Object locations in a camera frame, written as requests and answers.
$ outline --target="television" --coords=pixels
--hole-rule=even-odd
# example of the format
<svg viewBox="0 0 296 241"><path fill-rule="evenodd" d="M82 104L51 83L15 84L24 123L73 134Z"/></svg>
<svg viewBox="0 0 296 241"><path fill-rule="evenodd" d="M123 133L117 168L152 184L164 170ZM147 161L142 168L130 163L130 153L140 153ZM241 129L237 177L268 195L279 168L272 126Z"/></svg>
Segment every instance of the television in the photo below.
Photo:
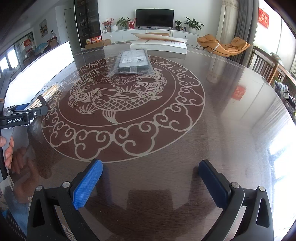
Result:
<svg viewBox="0 0 296 241"><path fill-rule="evenodd" d="M136 26L173 27L174 10L136 9Z"/></svg>

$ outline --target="glass tabletop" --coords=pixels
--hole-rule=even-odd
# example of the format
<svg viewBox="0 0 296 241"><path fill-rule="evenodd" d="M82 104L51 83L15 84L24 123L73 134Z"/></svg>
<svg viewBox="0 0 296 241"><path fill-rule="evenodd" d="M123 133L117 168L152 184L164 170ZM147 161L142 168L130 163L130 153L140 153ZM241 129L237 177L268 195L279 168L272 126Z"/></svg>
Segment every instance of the glass tabletop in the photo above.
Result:
<svg viewBox="0 0 296 241"><path fill-rule="evenodd" d="M2 208L25 233L35 187L71 181L97 158L103 174L79 211L101 241L201 240L221 213L197 174L208 159L230 182L266 188L280 240L296 217L296 127L272 87L242 65L194 49L148 51L151 76L108 77L126 49L77 52L47 83L57 85L48 114L14 128L13 155L23 168L1 184Z"/></svg>

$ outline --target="flower vase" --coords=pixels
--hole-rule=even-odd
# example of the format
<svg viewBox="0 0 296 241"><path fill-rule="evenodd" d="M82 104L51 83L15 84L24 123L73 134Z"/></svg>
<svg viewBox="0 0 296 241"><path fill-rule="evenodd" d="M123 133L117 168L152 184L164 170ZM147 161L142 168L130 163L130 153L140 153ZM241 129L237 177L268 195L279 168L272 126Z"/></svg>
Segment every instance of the flower vase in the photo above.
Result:
<svg viewBox="0 0 296 241"><path fill-rule="evenodd" d="M192 33L192 34L196 34L197 33L197 29L190 27L189 28L189 32Z"/></svg>
<svg viewBox="0 0 296 241"><path fill-rule="evenodd" d="M113 25L112 27L111 27L111 31L117 31L118 30L118 26L117 25Z"/></svg>

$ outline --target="white cabinet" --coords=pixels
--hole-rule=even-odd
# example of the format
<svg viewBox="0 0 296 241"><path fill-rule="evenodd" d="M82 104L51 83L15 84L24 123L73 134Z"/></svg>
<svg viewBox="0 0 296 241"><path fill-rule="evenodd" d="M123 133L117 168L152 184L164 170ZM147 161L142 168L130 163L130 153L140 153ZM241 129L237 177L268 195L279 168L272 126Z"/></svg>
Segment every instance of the white cabinet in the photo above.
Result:
<svg viewBox="0 0 296 241"><path fill-rule="evenodd" d="M169 36L172 36L173 31L164 30L164 29L146 29L146 33L162 33L162 34L169 34Z"/></svg>
<svg viewBox="0 0 296 241"><path fill-rule="evenodd" d="M122 31L103 33L102 39L111 39L111 42L122 42Z"/></svg>
<svg viewBox="0 0 296 241"><path fill-rule="evenodd" d="M191 33L184 32L184 31L173 31L173 37L188 39L186 44L197 47L197 40L196 39L199 37L199 35L191 34Z"/></svg>
<svg viewBox="0 0 296 241"><path fill-rule="evenodd" d="M111 39L111 42L122 42L122 41L135 41L138 38L133 35L133 33L137 34L146 34L146 33L166 33L169 34L170 37L188 39L186 44L189 47L197 47L197 38L198 34L191 34L183 31L176 30L167 30L167 29L155 29L155 28L142 28L142 29L127 29L127 30L118 30L114 32L108 32L102 34L102 39Z"/></svg>
<svg viewBox="0 0 296 241"><path fill-rule="evenodd" d="M125 31L122 31L122 39L123 41L135 41L135 40L138 40L139 38L133 34L145 34L145 33L146 33L145 29L125 30Z"/></svg>

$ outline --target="white label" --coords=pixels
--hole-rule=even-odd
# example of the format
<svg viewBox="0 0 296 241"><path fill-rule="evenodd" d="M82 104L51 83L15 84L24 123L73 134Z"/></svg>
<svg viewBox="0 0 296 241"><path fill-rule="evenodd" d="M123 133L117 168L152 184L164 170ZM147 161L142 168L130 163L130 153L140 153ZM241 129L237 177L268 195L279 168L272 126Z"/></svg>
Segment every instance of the white label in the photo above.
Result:
<svg viewBox="0 0 296 241"><path fill-rule="evenodd" d="M137 58L137 62L145 62L145 61L146 61L146 57Z"/></svg>
<svg viewBox="0 0 296 241"><path fill-rule="evenodd" d="M124 58L122 63L131 63L131 58Z"/></svg>

